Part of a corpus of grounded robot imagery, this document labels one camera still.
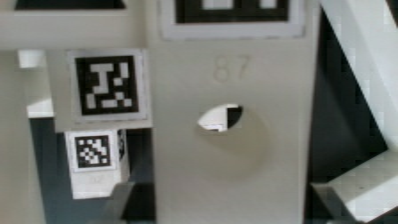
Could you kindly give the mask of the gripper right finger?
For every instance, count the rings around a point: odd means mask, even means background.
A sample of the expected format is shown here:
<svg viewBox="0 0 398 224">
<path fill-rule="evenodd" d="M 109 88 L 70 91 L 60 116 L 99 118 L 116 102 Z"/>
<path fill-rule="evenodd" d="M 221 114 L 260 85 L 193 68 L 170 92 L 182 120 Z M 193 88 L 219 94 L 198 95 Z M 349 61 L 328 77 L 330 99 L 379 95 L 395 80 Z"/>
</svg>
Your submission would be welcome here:
<svg viewBox="0 0 398 224">
<path fill-rule="evenodd" d="M 362 224 L 354 220 L 333 188 L 324 183 L 312 183 L 310 186 L 321 201 L 321 205 L 324 206 L 326 212 L 331 216 L 324 224 Z"/>
</svg>

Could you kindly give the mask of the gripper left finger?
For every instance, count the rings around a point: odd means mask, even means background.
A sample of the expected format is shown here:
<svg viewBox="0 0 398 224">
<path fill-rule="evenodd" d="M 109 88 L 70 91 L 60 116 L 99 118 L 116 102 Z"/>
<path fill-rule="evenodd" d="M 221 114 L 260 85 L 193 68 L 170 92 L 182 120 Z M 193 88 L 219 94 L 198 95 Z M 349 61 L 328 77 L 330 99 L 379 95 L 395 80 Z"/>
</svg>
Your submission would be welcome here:
<svg viewBox="0 0 398 224">
<path fill-rule="evenodd" d="M 127 224 L 127 221 L 122 218 L 122 213 L 129 201 L 132 187 L 132 182 L 125 182 L 115 185 L 99 216 L 86 222 L 86 224 Z"/>
</svg>

